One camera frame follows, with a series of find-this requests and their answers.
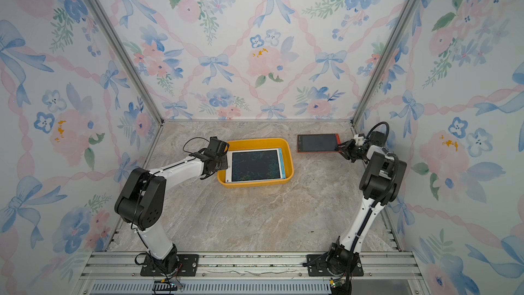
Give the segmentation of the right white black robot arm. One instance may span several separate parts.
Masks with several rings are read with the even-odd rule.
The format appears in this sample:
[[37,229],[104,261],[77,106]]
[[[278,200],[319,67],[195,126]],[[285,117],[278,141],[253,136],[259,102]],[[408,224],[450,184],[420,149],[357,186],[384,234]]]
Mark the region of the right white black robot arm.
[[359,184],[362,191],[360,209],[350,228],[332,243],[326,256],[330,274],[347,277],[356,269],[364,238],[373,221],[397,198],[407,164],[386,147],[361,136],[342,143],[339,152],[353,163],[361,160],[366,165]]

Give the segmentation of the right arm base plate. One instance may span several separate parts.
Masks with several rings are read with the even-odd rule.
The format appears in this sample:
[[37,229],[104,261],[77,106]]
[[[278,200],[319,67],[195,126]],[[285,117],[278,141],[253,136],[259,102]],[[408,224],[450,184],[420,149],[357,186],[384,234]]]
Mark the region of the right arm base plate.
[[350,277],[363,277],[364,271],[359,255],[350,255],[349,259],[336,258],[327,259],[327,254],[309,254],[306,262],[302,264],[308,271],[310,277],[344,277],[349,273]]

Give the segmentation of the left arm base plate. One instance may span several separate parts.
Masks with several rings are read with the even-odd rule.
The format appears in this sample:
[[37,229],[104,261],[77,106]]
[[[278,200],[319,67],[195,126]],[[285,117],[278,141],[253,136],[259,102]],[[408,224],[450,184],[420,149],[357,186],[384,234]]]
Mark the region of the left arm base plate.
[[148,252],[144,252],[142,262],[135,259],[135,264],[141,267],[142,277],[195,277],[199,265],[198,254],[177,254],[165,259],[156,259]]

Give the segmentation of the yellow plastic storage box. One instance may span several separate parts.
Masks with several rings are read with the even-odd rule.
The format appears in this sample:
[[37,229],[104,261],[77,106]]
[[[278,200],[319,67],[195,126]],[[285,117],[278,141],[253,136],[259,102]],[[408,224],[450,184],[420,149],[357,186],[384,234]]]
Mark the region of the yellow plastic storage box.
[[291,149],[283,138],[229,141],[228,168],[217,173],[226,188],[285,184],[294,176]]

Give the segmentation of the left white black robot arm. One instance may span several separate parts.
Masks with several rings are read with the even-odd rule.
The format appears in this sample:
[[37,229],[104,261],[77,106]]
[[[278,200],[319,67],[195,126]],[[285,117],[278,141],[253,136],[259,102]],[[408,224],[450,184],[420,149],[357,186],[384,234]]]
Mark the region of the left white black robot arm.
[[229,144],[210,137],[207,147],[181,161],[156,169],[133,169],[115,203],[115,213],[135,230],[158,263],[174,265],[177,249],[162,227],[166,191],[187,180],[205,180],[227,169]]

